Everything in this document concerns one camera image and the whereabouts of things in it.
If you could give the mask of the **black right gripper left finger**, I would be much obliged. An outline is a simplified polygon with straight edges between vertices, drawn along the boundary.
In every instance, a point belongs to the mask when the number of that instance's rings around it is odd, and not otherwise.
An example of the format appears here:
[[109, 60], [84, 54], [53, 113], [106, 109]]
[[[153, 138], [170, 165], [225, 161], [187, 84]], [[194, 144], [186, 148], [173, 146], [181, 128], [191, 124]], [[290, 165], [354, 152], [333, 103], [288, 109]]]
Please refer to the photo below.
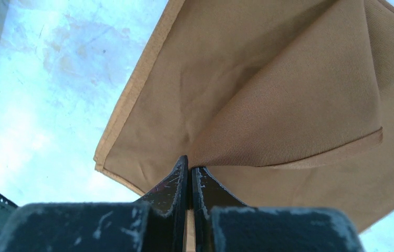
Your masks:
[[15, 211], [0, 251], [185, 251], [188, 159], [132, 203], [34, 203]]

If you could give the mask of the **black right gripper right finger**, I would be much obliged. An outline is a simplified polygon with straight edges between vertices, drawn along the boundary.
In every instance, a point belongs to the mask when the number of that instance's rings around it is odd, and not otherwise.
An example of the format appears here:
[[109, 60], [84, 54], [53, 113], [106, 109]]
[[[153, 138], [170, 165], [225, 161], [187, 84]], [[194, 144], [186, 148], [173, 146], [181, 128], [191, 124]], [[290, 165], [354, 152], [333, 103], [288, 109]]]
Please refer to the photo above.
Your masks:
[[353, 223], [334, 208], [251, 207], [207, 168], [191, 177], [197, 251], [364, 251]]

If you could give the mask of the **brown satin napkin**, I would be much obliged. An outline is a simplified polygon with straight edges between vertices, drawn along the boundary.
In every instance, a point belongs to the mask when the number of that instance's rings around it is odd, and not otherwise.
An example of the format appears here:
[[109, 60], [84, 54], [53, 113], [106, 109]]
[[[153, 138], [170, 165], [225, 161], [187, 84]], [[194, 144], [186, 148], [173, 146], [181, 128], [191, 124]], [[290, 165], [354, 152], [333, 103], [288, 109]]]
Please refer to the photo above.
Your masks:
[[179, 156], [252, 206], [394, 210], [394, 7], [168, 1], [95, 152], [144, 194]]

